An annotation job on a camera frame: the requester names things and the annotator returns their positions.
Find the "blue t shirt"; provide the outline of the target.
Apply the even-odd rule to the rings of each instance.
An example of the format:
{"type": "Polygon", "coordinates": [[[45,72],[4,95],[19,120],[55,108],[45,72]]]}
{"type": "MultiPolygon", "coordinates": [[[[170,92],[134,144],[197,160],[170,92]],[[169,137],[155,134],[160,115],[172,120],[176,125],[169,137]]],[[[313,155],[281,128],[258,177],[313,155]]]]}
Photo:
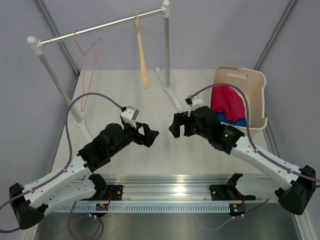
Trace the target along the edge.
{"type": "Polygon", "coordinates": [[[240,120],[237,120],[237,121],[233,121],[233,120],[227,120],[226,119],[226,115],[224,112],[221,112],[221,113],[217,113],[217,118],[222,122],[222,123],[225,123],[225,124],[229,124],[229,125],[233,125],[233,126],[238,126],[238,127],[246,127],[247,126],[247,120],[246,118],[242,118],[240,120]]]}

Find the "metal clothes rack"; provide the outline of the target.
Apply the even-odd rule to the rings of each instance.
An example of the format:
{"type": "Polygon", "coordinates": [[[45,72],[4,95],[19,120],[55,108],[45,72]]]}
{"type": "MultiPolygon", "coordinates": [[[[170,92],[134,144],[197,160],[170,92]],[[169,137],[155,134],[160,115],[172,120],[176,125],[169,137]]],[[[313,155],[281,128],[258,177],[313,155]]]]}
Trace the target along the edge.
{"type": "MultiPolygon", "coordinates": [[[[42,13],[44,15],[44,20],[47,23],[49,23],[49,27],[50,27],[50,24],[54,25],[54,22],[52,20],[50,20],[51,16],[49,14],[49,11],[46,9],[45,4],[42,2],[42,0],[35,0],[35,3],[36,3],[36,6],[38,6],[40,8],[40,13],[42,13]]],[[[170,27],[169,27],[170,26],[170,24],[169,24],[170,1],[163,0],[162,6],[160,8],[138,14],[138,18],[142,19],[142,18],[146,18],[149,16],[157,15],[160,13],[163,14],[163,19],[164,19],[165,74],[161,71],[161,69],[159,67],[155,68],[155,72],[156,72],[158,78],[162,82],[164,92],[166,92],[169,95],[170,99],[172,100],[172,102],[173,102],[174,106],[176,107],[176,109],[178,110],[178,112],[182,112],[183,106],[181,105],[180,101],[178,100],[178,98],[173,90],[173,87],[171,85],[170,27]]],[[[43,47],[50,45],[50,44],[58,44],[60,42],[63,42],[65,40],[68,40],[71,38],[76,39],[77,36],[86,35],[86,34],[93,33],[93,32],[96,32],[96,31],[99,31],[102,29],[111,28],[111,27],[114,27],[114,26],[117,26],[120,24],[134,22],[135,19],[136,19],[136,15],[133,15],[133,16],[122,18],[122,19],[115,20],[112,22],[107,22],[107,23],[100,24],[97,26],[89,27],[89,28],[86,28],[83,30],[76,30],[74,33],[68,33],[65,35],[56,36],[52,39],[38,40],[35,36],[29,36],[26,39],[26,41],[31,46],[34,53],[40,59],[42,65],[44,66],[45,70],[49,74],[51,80],[53,81],[57,90],[59,91],[59,94],[64,99],[66,105],[68,107],[70,107],[71,99],[67,96],[67,93],[64,90],[64,88],[62,87],[56,73],[54,72],[54,70],[52,69],[46,56],[44,55],[43,47]]],[[[77,108],[75,106],[72,106],[70,111],[75,119],[75,126],[77,126],[81,130],[81,132],[83,133],[83,135],[85,136],[86,139],[92,140],[92,135],[90,134],[90,132],[86,126],[85,120],[84,120],[84,118],[82,118],[80,116],[80,113],[77,110],[77,108]]]]}

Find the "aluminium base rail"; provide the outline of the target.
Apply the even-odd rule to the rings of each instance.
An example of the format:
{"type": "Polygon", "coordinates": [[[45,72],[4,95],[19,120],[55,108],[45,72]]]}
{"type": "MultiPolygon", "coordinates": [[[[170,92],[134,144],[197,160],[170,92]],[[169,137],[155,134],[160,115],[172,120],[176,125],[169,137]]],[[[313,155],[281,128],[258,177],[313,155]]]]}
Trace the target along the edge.
{"type": "MultiPolygon", "coordinates": [[[[122,200],[133,202],[210,202],[209,186],[226,184],[231,174],[196,175],[116,175],[103,174],[111,185],[122,185],[122,200]]],[[[275,180],[264,174],[244,174],[236,183],[244,195],[254,195],[258,201],[277,200],[275,180]]]]}

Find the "cream laundry basket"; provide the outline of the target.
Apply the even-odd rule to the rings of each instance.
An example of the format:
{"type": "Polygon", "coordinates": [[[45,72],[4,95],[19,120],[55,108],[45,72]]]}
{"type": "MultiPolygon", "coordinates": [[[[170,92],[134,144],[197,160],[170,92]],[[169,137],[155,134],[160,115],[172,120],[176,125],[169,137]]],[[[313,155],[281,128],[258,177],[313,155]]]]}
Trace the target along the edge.
{"type": "Polygon", "coordinates": [[[213,78],[217,86],[209,90],[208,106],[217,113],[218,119],[254,137],[266,128],[265,75],[257,70],[243,67],[218,67],[213,78]]]}

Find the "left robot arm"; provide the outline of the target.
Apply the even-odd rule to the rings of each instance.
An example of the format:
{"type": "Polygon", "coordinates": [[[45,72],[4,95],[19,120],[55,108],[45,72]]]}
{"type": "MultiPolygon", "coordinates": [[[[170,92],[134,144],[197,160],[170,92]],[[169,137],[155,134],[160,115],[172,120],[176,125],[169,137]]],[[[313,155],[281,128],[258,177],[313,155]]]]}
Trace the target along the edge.
{"type": "Polygon", "coordinates": [[[150,147],[159,132],[146,123],[136,127],[128,123],[108,124],[92,142],[54,172],[27,185],[16,183],[9,188],[11,208],[18,229],[29,229],[57,208],[80,200],[101,200],[108,185],[95,171],[131,143],[150,147]]]}

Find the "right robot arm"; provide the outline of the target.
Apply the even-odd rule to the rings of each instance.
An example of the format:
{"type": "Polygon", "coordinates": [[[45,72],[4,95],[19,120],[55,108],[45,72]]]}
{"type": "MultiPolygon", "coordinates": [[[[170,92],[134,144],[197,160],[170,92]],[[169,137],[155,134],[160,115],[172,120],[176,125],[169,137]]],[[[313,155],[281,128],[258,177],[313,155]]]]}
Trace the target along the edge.
{"type": "Polygon", "coordinates": [[[268,198],[277,198],[278,203],[288,212],[302,215],[316,190],[316,171],[305,165],[299,167],[256,146],[248,134],[232,125],[222,124],[216,113],[207,106],[190,112],[175,113],[168,128],[174,138],[181,135],[200,136],[216,150],[239,158],[273,180],[275,189],[265,183],[257,187],[259,193],[268,198]]]}

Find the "pink t shirt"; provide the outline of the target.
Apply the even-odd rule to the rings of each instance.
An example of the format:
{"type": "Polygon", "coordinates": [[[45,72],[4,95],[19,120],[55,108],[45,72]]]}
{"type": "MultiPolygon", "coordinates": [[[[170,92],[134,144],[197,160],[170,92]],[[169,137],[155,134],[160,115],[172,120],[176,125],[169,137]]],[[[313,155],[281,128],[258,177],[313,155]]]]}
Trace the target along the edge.
{"type": "Polygon", "coordinates": [[[245,118],[245,106],[242,98],[229,86],[216,86],[211,90],[210,108],[224,113],[226,119],[237,121],[245,118]]]}

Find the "beige plastic hanger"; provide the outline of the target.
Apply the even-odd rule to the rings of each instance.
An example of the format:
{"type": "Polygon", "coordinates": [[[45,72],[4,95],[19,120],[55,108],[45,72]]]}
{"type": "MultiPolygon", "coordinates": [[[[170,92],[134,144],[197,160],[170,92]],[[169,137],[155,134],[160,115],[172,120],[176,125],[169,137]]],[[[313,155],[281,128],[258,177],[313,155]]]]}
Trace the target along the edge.
{"type": "Polygon", "coordinates": [[[141,36],[141,29],[140,29],[140,22],[139,22],[139,17],[138,17],[137,11],[135,12],[134,25],[136,27],[137,42],[138,42],[138,49],[139,49],[139,60],[140,60],[142,87],[144,89],[148,89],[150,84],[149,84],[149,79],[148,79],[146,60],[145,60],[145,54],[144,54],[144,48],[143,48],[143,42],[142,42],[142,36],[141,36]]]}

